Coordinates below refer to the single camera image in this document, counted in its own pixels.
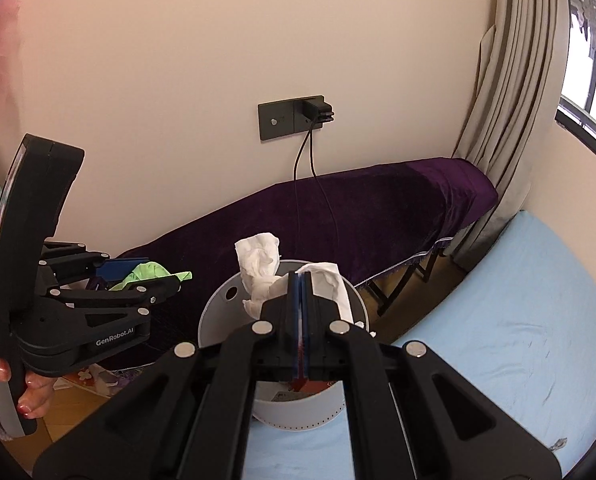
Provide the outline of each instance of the black switch plate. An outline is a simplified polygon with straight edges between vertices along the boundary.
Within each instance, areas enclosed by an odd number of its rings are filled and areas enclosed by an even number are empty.
[[[312,95],[258,105],[260,140],[276,139],[308,131],[311,121],[302,115],[302,101],[316,98],[324,100],[322,95]],[[317,128],[322,128],[322,124],[316,123],[314,130]]]

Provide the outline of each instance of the hole in bin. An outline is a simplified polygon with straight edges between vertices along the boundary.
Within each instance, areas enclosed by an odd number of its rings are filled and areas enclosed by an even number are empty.
[[[231,286],[230,288],[228,288],[227,293],[224,295],[224,297],[227,301],[231,301],[233,300],[233,298],[236,297],[236,294],[238,294],[238,287]]]

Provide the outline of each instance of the green cloth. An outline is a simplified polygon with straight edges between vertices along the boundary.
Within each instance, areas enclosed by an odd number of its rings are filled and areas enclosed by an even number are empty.
[[[184,282],[191,280],[191,272],[177,272],[171,274],[165,267],[156,262],[147,262],[146,264],[138,265],[122,282],[114,285],[109,290],[123,290],[127,283],[142,282],[142,280],[152,280],[153,278],[165,278],[167,276],[177,276],[177,278]]]

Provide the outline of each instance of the purple velvet cover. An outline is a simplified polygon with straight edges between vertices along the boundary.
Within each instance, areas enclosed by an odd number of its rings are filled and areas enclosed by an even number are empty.
[[[234,243],[241,238],[273,233],[282,258],[336,262],[351,283],[361,284],[431,250],[497,202],[488,178],[459,158],[382,164],[318,180],[337,221],[338,241],[317,183],[306,178],[297,181],[299,241],[293,183],[283,182],[124,253],[149,257],[170,272],[191,270],[193,279],[152,309],[148,342],[101,364],[110,370],[145,365],[181,340],[195,341],[204,305],[238,272]]]

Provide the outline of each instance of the painted fingernail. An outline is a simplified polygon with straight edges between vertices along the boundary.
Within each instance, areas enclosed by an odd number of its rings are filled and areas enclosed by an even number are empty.
[[[0,381],[9,381],[9,379],[11,379],[9,369],[4,365],[0,365]]]

